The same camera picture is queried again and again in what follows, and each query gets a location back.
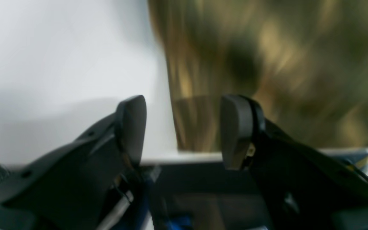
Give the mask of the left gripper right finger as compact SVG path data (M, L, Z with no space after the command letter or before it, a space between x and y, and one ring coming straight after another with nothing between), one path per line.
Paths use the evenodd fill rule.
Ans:
M225 95L219 108L226 169L248 171L276 229L368 230L368 176L298 143L244 96Z

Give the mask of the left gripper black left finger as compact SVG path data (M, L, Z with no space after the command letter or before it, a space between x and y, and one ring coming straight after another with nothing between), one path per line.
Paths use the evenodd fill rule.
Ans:
M144 96L0 183L0 230L95 230L110 187L142 158Z

